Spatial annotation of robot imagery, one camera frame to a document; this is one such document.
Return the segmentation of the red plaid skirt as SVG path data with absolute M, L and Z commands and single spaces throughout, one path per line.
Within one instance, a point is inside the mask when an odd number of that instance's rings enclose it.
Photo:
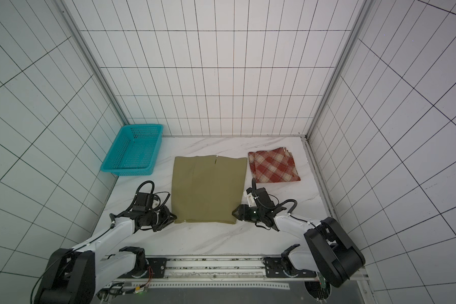
M 249 152 L 248 161 L 256 183 L 301 181 L 293 155 L 285 147 L 270 151 Z

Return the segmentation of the olive green skirt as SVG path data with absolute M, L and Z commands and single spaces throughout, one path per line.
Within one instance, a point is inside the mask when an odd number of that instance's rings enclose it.
M 175 157 L 171 196 L 175 223 L 235 224 L 232 212 L 241 204 L 247 162 L 217 155 Z

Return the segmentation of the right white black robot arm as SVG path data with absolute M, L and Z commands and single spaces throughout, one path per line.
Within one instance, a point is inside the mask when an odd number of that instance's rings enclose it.
M 316 278 L 321 286 L 339 288 L 365 266 L 363 253 L 336 219 L 327 217 L 315 222 L 297 217 L 295 199 L 274 203 L 263 187 L 249 187 L 246 198 L 248 202 L 232 212 L 237 220 L 299 240 L 279 257 L 263 258 L 267 277 Z

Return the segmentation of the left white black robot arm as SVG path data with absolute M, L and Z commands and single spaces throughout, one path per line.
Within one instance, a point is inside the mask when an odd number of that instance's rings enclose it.
M 105 287 L 108 295 L 136 293 L 155 277 L 156 265 L 140 247 L 113 250 L 138 231 L 158 232 L 175 222 L 177 216 L 156 193 L 139 193 L 119 214 L 110 214 L 110 226 L 72 248 L 60 248 L 49 258 L 44 273 L 34 285 L 31 303 L 90 303 Z M 146 279 L 139 287 L 124 289 L 119 277 Z

